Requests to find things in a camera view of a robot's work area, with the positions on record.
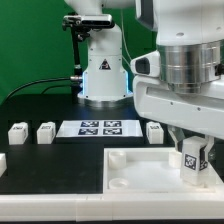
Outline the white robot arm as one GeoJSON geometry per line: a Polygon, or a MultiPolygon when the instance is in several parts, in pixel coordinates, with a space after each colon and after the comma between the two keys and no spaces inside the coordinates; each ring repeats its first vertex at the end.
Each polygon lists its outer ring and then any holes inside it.
{"type": "Polygon", "coordinates": [[[157,33],[157,50],[131,61],[137,113],[203,134],[208,147],[224,140],[224,0],[64,0],[75,12],[65,25],[90,35],[79,97],[112,103],[127,92],[121,30],[104,8],[134,6],[157,33]]]}

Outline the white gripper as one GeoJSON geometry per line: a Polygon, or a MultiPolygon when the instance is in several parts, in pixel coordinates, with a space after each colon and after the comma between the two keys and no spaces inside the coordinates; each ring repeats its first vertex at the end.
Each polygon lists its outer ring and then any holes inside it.
{"type": "Polygon", "coordinates": [[[206,162],[214,137],[224,140],[224,78],[203,84],[200,94],[176,94],[159,79],[136,76],[133,91],[137,113],[169,125],[168,133],[177,152],[182,151],[185,139],[181,128],[206,135],[206,162]]]}

